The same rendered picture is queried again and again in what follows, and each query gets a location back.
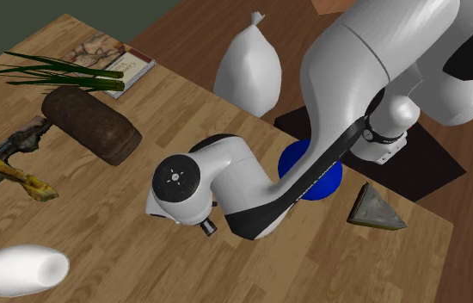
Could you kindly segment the blue ball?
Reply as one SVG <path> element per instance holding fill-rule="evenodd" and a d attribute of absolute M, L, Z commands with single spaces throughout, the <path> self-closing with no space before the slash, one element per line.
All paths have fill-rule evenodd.
<path fill-rule="evenodd" d="M 305 154 L 309 147 L 308 139 L 293 142 L 281 153 L 278 162 L 278 175 L 282 178 L 290 168 Z M 320 201 L 332 195 L 341 185 L 343 167 L 337 161 L 303 196 L 302 200 Z"/>

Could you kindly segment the white tied bag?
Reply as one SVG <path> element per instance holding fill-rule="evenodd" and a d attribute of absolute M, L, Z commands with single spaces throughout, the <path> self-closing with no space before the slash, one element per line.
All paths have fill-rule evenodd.
<path fill-rule="evenodd" d="M 271 110 L 280 97 L 280 58 L 258 24 L 264 15 L 256 11 L 251 22 L 227 48 L 213 85 L 213 93 L 256 117 Z"/>

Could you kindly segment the illustrated book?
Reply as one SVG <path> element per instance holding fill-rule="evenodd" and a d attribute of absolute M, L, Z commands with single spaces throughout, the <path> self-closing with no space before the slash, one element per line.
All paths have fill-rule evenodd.
<path fill-rule="evenodd" d="M 132 87 L 156 61 L 115 38 L 97 31 L 87 40 L 68 52 L 62 60 L 91 69 L 122 71 L 122 91 L 105 90 L 113 99 L 118 99 Z"/>

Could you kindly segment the brown pot with green reeds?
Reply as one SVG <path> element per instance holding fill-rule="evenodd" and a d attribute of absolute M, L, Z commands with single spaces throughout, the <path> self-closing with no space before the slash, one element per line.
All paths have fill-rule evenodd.
<path fill-rule="evenodd" d="M 92 94 L 122 91 L 122 71 L 93 69 L 45 56 L 10 53 L 33 60 L 33 65 L 0 64 L 0 77 L 10 85 L 52 86 L 41 105 L 42 114 L 80 145 L 112 166 L 120 165 L 139 146 L 143 136 L 121 113 Z"/>

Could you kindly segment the grey wedge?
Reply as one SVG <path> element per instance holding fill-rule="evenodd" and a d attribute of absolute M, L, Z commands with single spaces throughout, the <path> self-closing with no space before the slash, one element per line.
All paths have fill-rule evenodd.
<path fill-rule="evenodd" d="M 389 231 L 407 227 L 393 207 L 369 182 L 366 182 L 358 193 L 347 223 Z"/>

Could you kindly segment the dark robot stand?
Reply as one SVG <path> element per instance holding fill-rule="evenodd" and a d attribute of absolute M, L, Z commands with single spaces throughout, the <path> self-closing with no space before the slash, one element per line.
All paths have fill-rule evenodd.
<path fill-rule="evenodd" d="M 385 164 L 362 160 L 349 151 L 341 162 L 410 201 L 418 201 L 466 173 L 420 123 L 408 130 L 407 140 Z"/>

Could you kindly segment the yellow branch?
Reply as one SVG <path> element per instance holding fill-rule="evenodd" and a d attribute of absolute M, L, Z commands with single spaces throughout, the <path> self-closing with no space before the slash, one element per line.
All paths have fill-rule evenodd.
<path fill-rule="evenodd" d="M 22 170 L 11 167 L 0 159 L 0 175 L 11 182 L 17 182 L 37 201 L 49 201 L 58 197 L 58 192 L 37 177 L 25 174 Z"/>

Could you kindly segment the white vase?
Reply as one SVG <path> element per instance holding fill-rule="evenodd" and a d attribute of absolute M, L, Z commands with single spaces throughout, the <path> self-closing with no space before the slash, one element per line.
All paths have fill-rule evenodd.
<path fill-rule="evenodd" d="M 68 275 L 69 258 L 52 248 L 21 244 L 0 249 L 0 297 L 37 294 Z"/>

